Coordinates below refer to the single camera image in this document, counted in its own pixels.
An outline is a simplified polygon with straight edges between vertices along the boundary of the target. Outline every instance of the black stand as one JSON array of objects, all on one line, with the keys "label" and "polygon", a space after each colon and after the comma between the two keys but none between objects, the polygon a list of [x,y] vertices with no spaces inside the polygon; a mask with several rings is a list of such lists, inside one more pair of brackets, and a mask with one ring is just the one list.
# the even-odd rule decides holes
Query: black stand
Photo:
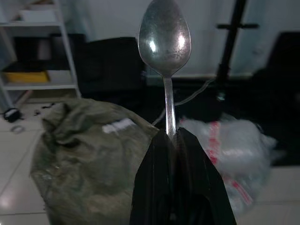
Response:
[{"label": "black stand", "polygon": [[228,80],[228,73],[230,70],[229,64],[230,59],[232,57],[233,48],[235,45],[236,37],[238,34],[238,31],[240,28],[242,29],[257,29],[259,26],[258,24],[241,24],[242,16],[245,11],[247,0],[236,0],[233,15],[231,18],[230,24],[218,24],[218,29],[227,29],[228,35],[227,40],[225,44],[225,49],[223,52],[222,60],[219,65],[218,71],[217,71],[217,88],[218,91],[224,91],[226,82]]}]

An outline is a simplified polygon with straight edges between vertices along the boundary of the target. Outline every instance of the clear plastic bag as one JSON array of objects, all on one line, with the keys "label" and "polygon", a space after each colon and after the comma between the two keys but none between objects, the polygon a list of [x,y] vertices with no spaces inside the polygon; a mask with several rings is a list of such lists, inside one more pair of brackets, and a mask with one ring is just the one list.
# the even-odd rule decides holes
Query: clear plastic bag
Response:
[{"label": "clear plastic bag", "polygon": [[250,208],[269,175],[272,159],[280,156],[274,151],[277,141],[254,123],[228,115],[212,123],[182,119],[179,126],[198,138],[222,175],[235,216]]}]

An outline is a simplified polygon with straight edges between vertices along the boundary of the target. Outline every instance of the white wall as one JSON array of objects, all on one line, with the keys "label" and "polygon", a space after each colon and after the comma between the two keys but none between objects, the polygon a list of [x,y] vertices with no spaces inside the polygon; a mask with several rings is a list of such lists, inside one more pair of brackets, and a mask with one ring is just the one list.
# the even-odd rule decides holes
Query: white wall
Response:
[{"label": "white wall", "polygon": [[[176,0],[188,22],[192,54],[180,75],[214,74],[220,62],[226,30],[235,0]],[[72,0],[78,31],[89,40],[137,37],[143,14],[151,0]],[[279,32],[300,29],[300,0],[248,0],[245,23],[259,23],[258,30],[243,30],[232,59],[233,75],[263,67]]]}]

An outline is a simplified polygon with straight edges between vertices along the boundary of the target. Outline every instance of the spoon handle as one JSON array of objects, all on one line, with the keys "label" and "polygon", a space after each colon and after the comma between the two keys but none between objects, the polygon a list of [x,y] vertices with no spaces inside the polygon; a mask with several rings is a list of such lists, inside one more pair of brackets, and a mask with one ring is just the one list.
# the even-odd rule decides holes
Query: spoon handle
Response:
[{"label": "spoon handle", "polygon": [[173,98],[173,85],[171,78],[163,78],[165,86],[165,116],[166,116],[166,133],[170,140],[176,145],[176,118]]}]

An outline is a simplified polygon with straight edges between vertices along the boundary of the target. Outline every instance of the white cable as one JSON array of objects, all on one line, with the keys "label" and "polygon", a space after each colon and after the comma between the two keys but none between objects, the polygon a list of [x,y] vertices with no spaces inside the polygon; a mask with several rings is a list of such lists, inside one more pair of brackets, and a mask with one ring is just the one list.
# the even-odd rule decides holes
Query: white cable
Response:
[{"label": "white cable", "polygon": [[[185,104],[185,103],[191,101],[191,100],[194,99],[197,95],[199,95],[200,93],[204,92],[205,89],[208,87],[208,85],[209,85],[211,82],[213,82],[214,80],[215,80],[215,79],[213,78],[213,79],[210,79],[210,80],[206,81],[206,82],[204,83],[204,85],[203,85],[199,90],[195,91],[191,96],[187,97],[186,99],[184,99],[184,100],[182,100],[182,101],[180,101],[180,102],[175,103],[174,105],[175,105],[175,106],[179,106],[179,105],[183,105],[183,104]],[[160,121],[164,118],[164,116],[165,116],[165,109],[161,112],[160,116],[152,123],[152,125],[155,126],[158,122],[160,122]]]}]

